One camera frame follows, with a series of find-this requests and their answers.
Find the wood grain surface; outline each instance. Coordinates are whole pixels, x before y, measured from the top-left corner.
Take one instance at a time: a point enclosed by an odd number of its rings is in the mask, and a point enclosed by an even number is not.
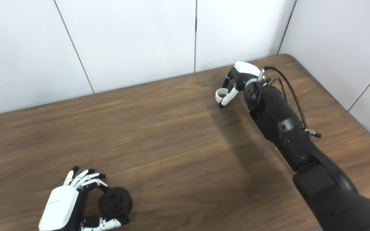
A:
[[[285,73],[308,125],[323,134],[317,146],[370,198],[370,134],[294,58],[251,63]],[[74,165],[95,168],[111,187],[129,190],[134,208],[121,231],[317,226],[242,96],[226,108],[215,102],[229,69],[0,114],[0,231],[37,230],[50,191]],[[87,215],[97,214],[100,196],[100,190],[91,193]]]

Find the black cylindrical object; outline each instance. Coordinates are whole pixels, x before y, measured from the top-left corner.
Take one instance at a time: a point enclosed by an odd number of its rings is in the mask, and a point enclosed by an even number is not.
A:
[[[101,213],[109,218],[128,216],[132,205],[131,195],[122,187],[111,188],[100,199]]]

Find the robotic hand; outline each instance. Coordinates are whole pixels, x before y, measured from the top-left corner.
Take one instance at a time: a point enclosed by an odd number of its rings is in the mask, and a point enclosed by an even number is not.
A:
[[[66,176],[62,186],[52,190],[44,213],[40,231],[104,231],[129,223],[128,214],[132,209],[132,198],[122,187],[109,188],[101,179],[104,174],[94,169],[82,171],[75,166]],[[100,199],[103,218],[82,218],[88,200],[88,192],[99,188],[104,192]]]
[[[285,80],[302,121],[287,103],[280,78],[265,80],[266,70],[278,72]],[[228,90],[232,79],[235,83]],[[282,94],[272,86],[276,80]],[[312,136],[321,135],[308,129],[295,91],[283,73],[275,67],[259,70],[252,64],[236,62],[216,91],[219,107],[225,107],[238,92],[243,92],[249,115],[264,138],[278,148],[295,172],[293,182],[322,229],[370,231],[370,199],[361,196],[348,176],[312,142]]]

